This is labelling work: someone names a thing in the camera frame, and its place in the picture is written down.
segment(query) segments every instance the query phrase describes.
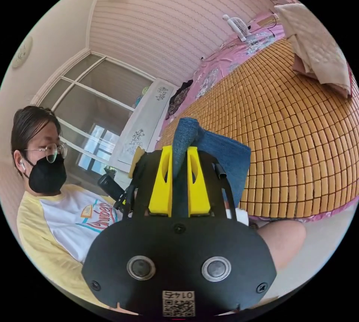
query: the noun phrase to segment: knee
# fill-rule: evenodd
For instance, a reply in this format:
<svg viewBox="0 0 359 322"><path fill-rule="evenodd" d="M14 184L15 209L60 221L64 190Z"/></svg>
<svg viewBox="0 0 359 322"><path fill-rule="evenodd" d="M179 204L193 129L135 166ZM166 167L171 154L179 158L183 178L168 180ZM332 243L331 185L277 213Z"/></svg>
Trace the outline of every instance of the knee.
<svg viewBox="0 0 359 322"><path fill-rule="evenodd" d="M266 242L277 270L294 258L306 238L305 225L293 220L269 223L260 228L258 233Z"/></svg>

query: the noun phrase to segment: hair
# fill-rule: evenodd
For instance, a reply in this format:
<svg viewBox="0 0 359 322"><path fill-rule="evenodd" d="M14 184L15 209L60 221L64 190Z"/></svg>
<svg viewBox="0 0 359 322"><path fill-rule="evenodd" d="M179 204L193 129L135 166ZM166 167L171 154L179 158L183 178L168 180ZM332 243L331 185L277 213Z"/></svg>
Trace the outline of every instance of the hair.
<svg viewBox="0 0 359 322"><path fill-rule="evenodd" d="M15 113L11 131L11 154L14 165L21 176L22 173L15 164L14 152L18 150L26 157L29 141L48 123L54 123L60 135L60 122L56 118L55 113L49 108L28 105Z"/></svg>

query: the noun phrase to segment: bed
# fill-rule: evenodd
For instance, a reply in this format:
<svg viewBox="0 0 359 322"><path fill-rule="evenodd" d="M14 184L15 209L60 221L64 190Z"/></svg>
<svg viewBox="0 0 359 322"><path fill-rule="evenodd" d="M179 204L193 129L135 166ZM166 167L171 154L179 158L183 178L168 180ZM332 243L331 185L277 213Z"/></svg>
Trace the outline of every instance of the bed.
<svg viewBox="0 0 359 322"><path fill-rule="evenodd" d="M265 47L284 37L282 25L271 12L257 15L248 25L251 27L250 32L252 35L247 37L246 42L241 42L235 33L231 34L216 52L202 60L199 68L193 74L193 84L186 98L175 114L164 120L160 135L169 123L236 67Z"/></svg>
<svg viewBox="0 0 359 322"><path fill-rule="evenodd" d="M192 117L248 145L240 207L253 219L315 221L359 200L358 87L344 99L293 62L287 39L270 44L181 111L157 144L170 145L178 120Z"/></svg>

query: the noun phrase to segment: earbud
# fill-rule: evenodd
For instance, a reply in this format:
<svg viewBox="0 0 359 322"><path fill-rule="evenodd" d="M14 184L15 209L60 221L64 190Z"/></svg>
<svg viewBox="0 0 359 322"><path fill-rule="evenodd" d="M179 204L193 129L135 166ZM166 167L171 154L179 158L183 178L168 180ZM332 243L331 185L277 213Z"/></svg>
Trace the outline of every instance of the earbud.
<svg viewBox="0 0 359 322"><path fill-rule="evenodd" d="M20 160L20 165L21 165L21 167L23 168L23 170L25 171L26 168L25 168L25 165L24 165L24 163L22 162L22 160Z"/></svg>

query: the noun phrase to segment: glasses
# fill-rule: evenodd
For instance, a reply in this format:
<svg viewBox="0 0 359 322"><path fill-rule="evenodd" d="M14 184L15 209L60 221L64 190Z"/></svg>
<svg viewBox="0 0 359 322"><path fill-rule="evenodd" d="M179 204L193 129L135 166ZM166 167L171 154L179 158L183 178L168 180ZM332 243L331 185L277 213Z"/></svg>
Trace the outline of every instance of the glasses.
<svg viewBox="0 0 359 322"><path fill-rule="evenodd" d="M55 143L51 143L46 148L42 149L25 149L25 151L44 151L46 155L46 159L48 162L53 163L57 157L57 154L61 154L62 158L65 159L67 155L67 145L65 143L61 143L60 145L56 145Z"/></svg>

